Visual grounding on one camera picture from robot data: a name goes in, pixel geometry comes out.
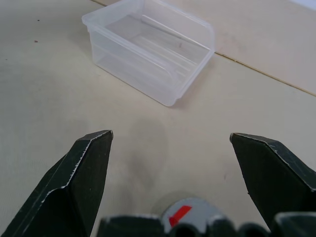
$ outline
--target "gray circular part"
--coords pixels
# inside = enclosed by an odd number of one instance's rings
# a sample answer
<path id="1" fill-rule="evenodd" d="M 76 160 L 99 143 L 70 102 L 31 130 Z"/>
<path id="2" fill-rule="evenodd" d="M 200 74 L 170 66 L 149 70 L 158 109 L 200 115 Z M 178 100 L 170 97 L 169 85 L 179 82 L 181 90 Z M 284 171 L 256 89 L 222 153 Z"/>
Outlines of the gray circular part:
<path id="1" fill-rule="evenodd" d="M 215 206 L 200 198 L 186 198 L 171 205 L 162 215 L 161 221 L 164 224 L 165 233 L 172 229 L 169 218 L 173 217 L 183 206 L 190 206 L 191 209 L 180 220 L 178 224 L 193 225 L 200 233 L 206 232 L 206 223 L 213 216 L 223 216 Z"/>

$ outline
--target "white surface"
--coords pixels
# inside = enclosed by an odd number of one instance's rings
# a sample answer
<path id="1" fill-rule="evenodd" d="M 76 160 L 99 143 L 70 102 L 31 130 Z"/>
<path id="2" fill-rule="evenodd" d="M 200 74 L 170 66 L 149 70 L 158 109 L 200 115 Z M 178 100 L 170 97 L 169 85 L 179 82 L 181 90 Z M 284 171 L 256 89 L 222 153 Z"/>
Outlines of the white surface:
<path id="1" fill-rule="evenodd" d="M 0 1 L 0 232 L 74 141 L 102 129 L 114 140 L 93 236 L 102 216 L 159 214 L 190 196 L 262 224 L 229 135 L 280 140 L 316 169 L 316 98 L 214 56 L 165 107 L 93 64 L 81 16 L 98 8 Z"/>
<path id="2" fill-rule="evenodd" d="M 166 106 L 214 54 L 212 27 L 160 0 L 122 0 L 82 17 L 93 61 Z"/>
<path id="3" fill-rule="evenodd" d="M 167 1 L 213 25 L 216 51 L 316 94 L 316 11 L 289 0 Z"/>

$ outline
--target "red marking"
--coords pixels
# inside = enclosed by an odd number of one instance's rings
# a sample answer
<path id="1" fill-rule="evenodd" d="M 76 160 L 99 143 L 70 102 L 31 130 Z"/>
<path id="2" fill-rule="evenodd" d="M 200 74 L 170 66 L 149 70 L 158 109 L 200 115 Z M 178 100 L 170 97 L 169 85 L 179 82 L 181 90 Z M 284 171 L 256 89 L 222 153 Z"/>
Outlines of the red marking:
<path id="1" fill-rule="evenodd" d="M 169 217 L 171 227 L 174 227 L 179 221 L 192 209 L 191 206 L 182 206 L 173 216 Z"/>

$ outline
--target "white tabletop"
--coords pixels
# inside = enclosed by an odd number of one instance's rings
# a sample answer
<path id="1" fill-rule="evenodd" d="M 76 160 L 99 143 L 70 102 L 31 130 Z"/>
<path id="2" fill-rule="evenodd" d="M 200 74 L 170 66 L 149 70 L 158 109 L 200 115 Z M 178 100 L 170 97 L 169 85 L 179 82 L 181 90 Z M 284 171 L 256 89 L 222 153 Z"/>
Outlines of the white tabletop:
<path id="1" fill-rule="evenodd" d="M 316 95 L 316 0 L 163 1 L 209 22 L 220 54 Z"/>
<path id="2" fill-rule="evenodd" d="M 192 196 L 236 225 L 263 224 L 229 135 L 280 140 L 316 169 L 316 98 L 215 55 L 165 107 L 92 63 L 81 17 L 100 7 L 0 2 L 0 233 L 74 141 L 102 129 L 114 140 L 94 234 L 102 216 L 160 214 Z"/>

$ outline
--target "clear plastic container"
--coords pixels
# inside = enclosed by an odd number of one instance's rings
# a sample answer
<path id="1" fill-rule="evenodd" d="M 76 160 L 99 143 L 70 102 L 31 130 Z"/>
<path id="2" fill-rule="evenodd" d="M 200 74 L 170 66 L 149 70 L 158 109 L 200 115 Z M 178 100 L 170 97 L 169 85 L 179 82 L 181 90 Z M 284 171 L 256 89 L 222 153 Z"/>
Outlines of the clear plastic container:
<path id="1" fill-rule="evenodd" d="M 121 0 L 82 21 L 94 63 L 166 106 L 215 51 L 210 24 L 160 0 Z"/>

